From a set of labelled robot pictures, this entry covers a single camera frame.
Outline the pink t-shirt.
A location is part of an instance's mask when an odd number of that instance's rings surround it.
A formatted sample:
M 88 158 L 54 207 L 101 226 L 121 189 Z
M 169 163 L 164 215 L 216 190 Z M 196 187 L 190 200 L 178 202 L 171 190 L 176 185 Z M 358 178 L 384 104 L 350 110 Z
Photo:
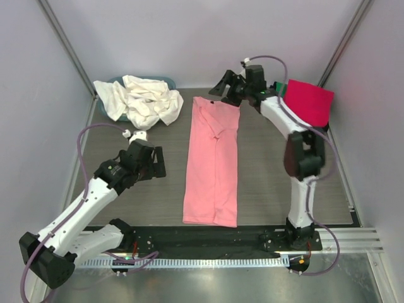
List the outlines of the pink t-shirt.
M 193 98 L 184 223 L 237 226 L 239 118 L 238 107 Z

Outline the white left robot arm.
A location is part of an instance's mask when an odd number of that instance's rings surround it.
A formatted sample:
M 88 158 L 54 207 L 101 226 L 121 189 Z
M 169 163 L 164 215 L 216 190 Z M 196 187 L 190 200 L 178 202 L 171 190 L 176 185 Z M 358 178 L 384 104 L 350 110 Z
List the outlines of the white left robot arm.
M 75 268 L 111 249 L 129 251 L 134 228 L 112 219 L 100 230 L 81 237 L 84 228 L 123 191 L 139 181 L 167 175 L 163 149 L 135 139 L 116 158 L 104 161 L 83 192 L 53 222 L 37 234 L 26 232 L 19 240 L 25 264 L 49 288 L 63 285 Z

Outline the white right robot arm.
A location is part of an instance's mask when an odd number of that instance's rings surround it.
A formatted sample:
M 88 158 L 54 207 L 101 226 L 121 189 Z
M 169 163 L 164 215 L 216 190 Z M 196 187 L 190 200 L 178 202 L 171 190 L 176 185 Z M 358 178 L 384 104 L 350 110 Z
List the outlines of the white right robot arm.
M 289 249 L 306 249 L 315 232 L 311 212 L 317 178 L 325 165 L 324 139 L 317 129 L 293 113 L 274 89 L 266 86 L 260 65 L 246 66 L 243 74 L 226 70 L 209 93 L 234 107 L 247 100 L 285 138 L 283 166 L 292 187 L 282 241 Z

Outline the folded green t-shirt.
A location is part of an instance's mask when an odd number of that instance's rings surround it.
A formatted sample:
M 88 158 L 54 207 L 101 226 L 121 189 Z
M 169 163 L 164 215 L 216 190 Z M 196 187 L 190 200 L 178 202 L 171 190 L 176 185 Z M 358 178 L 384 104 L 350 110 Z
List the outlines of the folded green t-shirt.
M 275 81 L 273 83 L 273 88 L 277 93 L 280 93 L 281 97 L 284 98 L 287 92 L 287 84 Z

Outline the teal plastic basket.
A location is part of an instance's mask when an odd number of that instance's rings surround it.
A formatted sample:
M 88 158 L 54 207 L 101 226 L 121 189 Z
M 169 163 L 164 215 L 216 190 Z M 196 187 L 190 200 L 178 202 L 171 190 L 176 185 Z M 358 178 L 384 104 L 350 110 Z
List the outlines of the teal plastic basket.
M 164 76 L 140 76 L 140 78 L 142 78 L 142 79 L 150 79 L 150 80 L 157 80 L 157 81 L 164 81 L 164 82 L 166 82 L 166 84 L 167 84 L 167 86 L 168 86 L 168 88 L 170 90 L 176 90 L 177 89 L 175 81 L 172 80 L 169 77 L 164 77 Z M 108 83 L 113 83 L 115 81 L 119 82 L 120 85 L 124 85 L 122 76 L 111 78 L 107 82 Z M 104 107 L 104 103 L 102 102 L 101 98 L 99 98 L 97 100 L 97 109 L 103 116 L 108 117 L 107 112 L 106 112 L 105 107 Z M 120 118 L 118 118 L 118 121 L 129 122 L 129 119 L 127 118 L 127 116 L 125 114 L 123 114 Z

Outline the white crumpled t-shirt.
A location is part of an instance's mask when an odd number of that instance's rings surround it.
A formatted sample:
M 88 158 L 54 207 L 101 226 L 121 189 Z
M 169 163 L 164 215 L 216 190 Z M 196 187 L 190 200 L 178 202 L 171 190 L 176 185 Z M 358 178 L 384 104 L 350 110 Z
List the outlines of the white crumpled t-shirt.
M 139 130 L 149 130 L 160 121 L 168 126 L 177 120 L 184 104 L 178 90 L 170 90 L 164 81 L 128 74 L 122 78 L 124 85 L 117 81 L 93 82 L 110 120 L 117 122 L 125 114 Z

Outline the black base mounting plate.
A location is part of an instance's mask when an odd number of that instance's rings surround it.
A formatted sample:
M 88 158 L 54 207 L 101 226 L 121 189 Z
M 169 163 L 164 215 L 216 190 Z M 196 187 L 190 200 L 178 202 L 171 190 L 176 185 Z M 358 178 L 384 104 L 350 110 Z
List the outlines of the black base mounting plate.
M 112 253 L 136 252 L 144 257 L 154 251 L 160 259 L 258 259 L 282 252 L 305 253 L 323 249 L 319 232 L 296 241 L 277 225 L 245 225 L 235 229 L 212 226 L 137 226 L 129 242 Z

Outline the folded magenta t-shirt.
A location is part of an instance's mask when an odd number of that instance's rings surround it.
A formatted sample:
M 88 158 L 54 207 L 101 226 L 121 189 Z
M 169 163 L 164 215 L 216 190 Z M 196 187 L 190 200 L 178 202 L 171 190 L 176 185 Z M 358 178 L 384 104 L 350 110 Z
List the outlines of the folded magenta t-shirt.
M 314 127 L 326 127 L 329 123 L 334 93 L 297 80 L 289 80 L 285 104 L 301 120 Z

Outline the right aluminium corner post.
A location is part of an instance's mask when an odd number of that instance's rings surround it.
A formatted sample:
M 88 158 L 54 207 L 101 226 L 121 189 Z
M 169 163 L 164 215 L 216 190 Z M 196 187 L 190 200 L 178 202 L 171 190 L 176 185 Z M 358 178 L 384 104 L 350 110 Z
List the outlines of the right aluminium corner post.
M 373 0 L 361 0 L 355 13 L 353 14 L 350 22 L 348 23 L 347 28 L 345 29 L 331 59 L 329 60 L 326 69 L 321 75 L 318 86 L 324 88 L 327 84 L 329 78 L 332 75 L 332 72 L 335 70 L 336 65 L 342 58 L 344 52 L 347 50 L 349 44 L 351 43 L 356 31 L 359 29 L 360 24 L 363 22 L 366 17 L 368 11 L 372 7 L 374 1 Z

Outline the aluminium corner post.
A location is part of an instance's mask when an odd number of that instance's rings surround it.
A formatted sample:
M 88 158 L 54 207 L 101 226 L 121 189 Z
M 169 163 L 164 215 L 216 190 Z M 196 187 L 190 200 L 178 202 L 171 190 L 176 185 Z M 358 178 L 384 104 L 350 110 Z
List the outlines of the aluminium corner post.
M 85 85 L 86 89 L 89 91 L 90 95 L 92 96 L 93 99 L 96 99 L 97 93 L 95 92 L 95 89 L 93 87 L 92 82 L 90 81 L 90 78 L 85 71 L 79 57 L 77 56 L 71 42 L 68 39 L 68 36 L 66 35 L 62 25 L 60 24 L 54 10 L 52 9 L 49 1 L 47 0 L 38 0 L 37 1 L 38 6 L 42 10 L 45 18 L 50 24 L 50 27 L 56 34 L 57 39 L 60 41 L 63 49 L 65 50 L 68 58 L 72 62 L 75 70 L 79 74 L 83 84 Z
M 329 78 L 332 75 L 332 72 L 335 70 L 336 65 L 342 58 L 344 52 L 347 50 L 349 44 L 351 43 L 356 31 L 359 29 L 360 24 L 363 22 L 366 17 L 368 11 L 372 7 L 374 1 L 373 0 L 361 0 L 355 13 L 353 14 L 350 22 L 348 23 L 347 28 L 345 29 L 331 59 L 329 60 L 326 69 L 321 75 L 318 86 L 324 88 L 327 84 Z

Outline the left aluminium corner post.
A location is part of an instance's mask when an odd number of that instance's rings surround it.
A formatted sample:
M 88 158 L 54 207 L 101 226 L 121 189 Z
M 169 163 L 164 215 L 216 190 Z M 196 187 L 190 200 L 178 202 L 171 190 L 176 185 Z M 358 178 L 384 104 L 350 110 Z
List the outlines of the left aluminium corner post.
M 83 84 L 85 85 L 86 89 L 89 91 L 90 95 L 92 96 L 93 99 L 96 99 L 97 93 L 95 92 L 95 89 L 93 87 L 92 82 L 90 81 L 90 78 L 85 71 L 79 57 L 77 56 L 71 42 L 68 39 L 68 36 L 66 35 L 62 25 L 60 24 L 54 10 L 52 9 L 49 1 L 47 0 L 38 0 L 37 1 L 38 6 L 42 10 L 45 18 L 50 24 L 50 27 L 56 34 L 57 39 L 60 41 L 63 49 L 65 50 L 68 58 L 72 62 L 75 70 L 79 74 Z

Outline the aluminium frame rail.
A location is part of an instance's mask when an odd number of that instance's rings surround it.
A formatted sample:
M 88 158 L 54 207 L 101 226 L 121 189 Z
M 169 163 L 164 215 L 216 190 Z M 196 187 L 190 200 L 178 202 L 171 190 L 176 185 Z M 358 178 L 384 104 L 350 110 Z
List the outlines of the aluminium frame rail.
M 374 228 L 333 228 L 341 253 L 383 253 L 383 245 Z M 324 253 L 336 253 L 336 241 L 325 229 L 318 229 Z

